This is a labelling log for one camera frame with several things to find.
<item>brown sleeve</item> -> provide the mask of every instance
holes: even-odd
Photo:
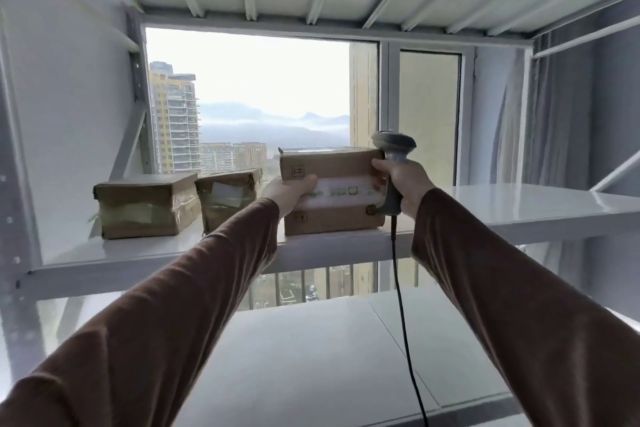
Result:
[[[14,386],[0,425],[171,425],[277,228],[260,199],[135,286]]]
[[[640,335],[439,189],[412,254],[467,319],[533,425],[640,425]]]

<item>metal shelf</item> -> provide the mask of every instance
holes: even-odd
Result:
[[[534,185],[453,187],[447,192],[513,245],[580,239],[640,229],[640,198]],[[123,291],[170,263],[202,236],[197,219],[175,237],[105,241],[92,238],[20,280],[37,298]],[[268,272],[391,259],[390,227],[284,237]],[[413,221],[398,220],[397,254],[410,256]]]

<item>packing tape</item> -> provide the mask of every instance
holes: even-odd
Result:
[[[381,204],[383,191],[373,184],[372,176],[320,178],[313,191],[300,197],[295,210],[346,208]]]

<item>curtain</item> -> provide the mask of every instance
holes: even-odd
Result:
[[[534,52],[594,29],[595,16],[581,19],[537,38]],[[523,67],[523,54],[517,54],[502,100],[492,182],[515,182]],[[531,61],[523,183],[588,188],[592,72],[593,43]],[[582,241],[526,245],[524,250],[572,285],[584,286]]]

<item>package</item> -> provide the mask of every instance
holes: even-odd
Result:
[[[200,213],[196,174],[144,174],[93,187],[100,204],[102,237],[177,235]]]
[[[372,179],[371,159],[383,158],[379,149],[341,147],[280,150],[282,179],[318,176],[316,188],[302,196],[284,219],[286,236],[346,230],[375,229],[385,217],[367,213],[384,201],[384,190]]]
[[[253,203],[262,180],[261,169],[220,172],[196,180],[206,234]]]

